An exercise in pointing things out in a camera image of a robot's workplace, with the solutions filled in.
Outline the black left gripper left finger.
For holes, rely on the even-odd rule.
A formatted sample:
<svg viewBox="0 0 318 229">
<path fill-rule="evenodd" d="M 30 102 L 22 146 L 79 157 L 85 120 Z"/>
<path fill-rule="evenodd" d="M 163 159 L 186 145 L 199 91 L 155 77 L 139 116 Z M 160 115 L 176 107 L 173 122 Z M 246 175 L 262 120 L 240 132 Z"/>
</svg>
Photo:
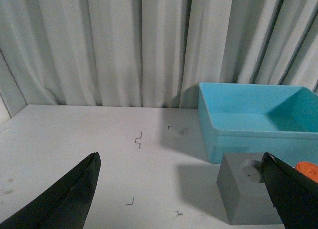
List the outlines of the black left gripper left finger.
<svg viewBox="0 0 318 229">
<path fill-rule="evenodd" d="M 0 227 L 82 229 L 95 195 L 100 168 L 99 153 L 91 153 Z"/>
</svg>

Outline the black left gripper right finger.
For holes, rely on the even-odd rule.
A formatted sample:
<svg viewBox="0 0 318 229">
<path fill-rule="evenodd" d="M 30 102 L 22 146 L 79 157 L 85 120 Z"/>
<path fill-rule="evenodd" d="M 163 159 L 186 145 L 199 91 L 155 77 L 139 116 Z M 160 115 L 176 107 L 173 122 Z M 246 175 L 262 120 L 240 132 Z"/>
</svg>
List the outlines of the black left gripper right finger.
<svg viewBox="0 0 318 229">
<path fill-rule="evenodd" d="M 266 152 L 261 161 L 264 183 L 286 229 L 318 227 L 318 184 Z"/>
</svg>

